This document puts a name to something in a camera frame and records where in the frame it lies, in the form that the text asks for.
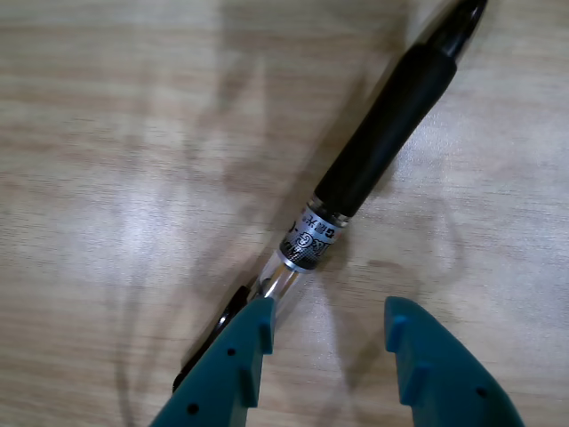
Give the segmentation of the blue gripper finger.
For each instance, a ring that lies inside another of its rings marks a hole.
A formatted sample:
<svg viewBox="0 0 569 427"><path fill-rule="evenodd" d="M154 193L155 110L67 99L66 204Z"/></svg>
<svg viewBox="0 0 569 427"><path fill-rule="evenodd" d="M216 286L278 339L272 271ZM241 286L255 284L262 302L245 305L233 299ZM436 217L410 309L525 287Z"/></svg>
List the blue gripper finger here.
<svg viewBox="0 0 569 427"><path fill-rule="evenodd" d="M276 302L249 302L216 338L151 423L244 426L259 401L262 361L273 352Z"/></svg>
<svg viewBox="0 0 569 427"><path fill-rule="evenodd" d="M418 303L390 296L384 305L386 351L395 354L400 403L415 426L522 426L493 376Z"/></svg>

